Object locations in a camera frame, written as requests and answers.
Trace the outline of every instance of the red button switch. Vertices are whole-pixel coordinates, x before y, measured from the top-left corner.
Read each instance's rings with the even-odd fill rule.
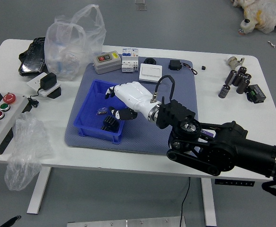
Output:
[[[7,93],[4,97],[3,97],[3,101],[7,104],[12,104],[13,102],[15,102],[16,100],[16,95],[13,93]]]

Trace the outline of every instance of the robotic arm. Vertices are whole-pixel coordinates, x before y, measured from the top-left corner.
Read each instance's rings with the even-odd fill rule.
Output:
[[[276,146],[246,139],[248,131],[235,121],[222,125],[198,122],[194,112],[171,99],[174,81],[170,103],[165,104],[164,97],[162,102],[157,101],[160,81],[153,95],[139,82],[132,82],[109,88],[106,98],[116,95],[129,107],[128,113],[136,116],[141,112],[160,129],[171,125],[167,157],[172,161],[214,176],[238,166],[273,177],[276,182]],[[128,114],[124,114],[125,110],[110,109],[118,119],[130,119]],[[215,131],[215,136],[208,135],[205,130]]]

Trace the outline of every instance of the gray mat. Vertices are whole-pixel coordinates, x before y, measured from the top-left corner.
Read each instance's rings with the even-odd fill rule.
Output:
[[[144,57],[139,57],[139,64],[143,63]],[[182,67],[179,71],[170,70],[168,68],[170,59],[155,58],[157,65],[162,65],[162,75],[171,75],[175,80],[175,91],[173,99],[176,99],[187,109],[194,111],[197,118],[197,103],[196,103],[196,87],[195,76],[190,69]],[[192,62],[181,60],[193,67]],[[139,73],[122,73],[121,70],[116,70],[109,73],[98,75],[92,64],[86,67],[83,75],[74,105],[71,110],[69,122],[65,131],[64,140],[71,147],[86,147],[100,148],[108,150],[116,150],[122,152],[134,153],[149,153],[166,155],[168,151],[168,138],[171,131],[171,126],[161,130],[154,123],[147,121],[141,113],[135,120],[125,121],[122,140],[120,144],[113,144],[108,140],[102,140],[89,136],[79,136],[78,130],[73,126],[73,122],[84,102],[84,99],[89,91],[93,80],[100,79],[112,83],[123,84],[127,82],[139,81]],[[151,93],[154,92],[155,83],[139,81]],[[165,78],[159,85],[158,100],[165,96],[165,103],[169,102],[169,94],[171,82]]]

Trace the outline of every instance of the table leg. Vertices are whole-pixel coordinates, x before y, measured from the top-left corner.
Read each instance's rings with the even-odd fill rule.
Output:
[[[38,214],[50,172],[51,167],[42,167],[27,209],[27,214]]]
[[[216,227],[212,181],[210,178],[201,178],[201,185],[206,227]]]

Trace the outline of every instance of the white robotic hand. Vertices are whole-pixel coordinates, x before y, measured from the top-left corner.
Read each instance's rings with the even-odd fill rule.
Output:
[[[136,81],[110,87],[105,98],[109,96],[117,96],[128,106],[124,110],[116,110],[114,107],[110,107],[112,114],[120,120],[134,119],[137,117],[137,113],[141,112],[148,121],[155,121],[161,104],[161,102],[153,99],[153,95],[149,90]]]

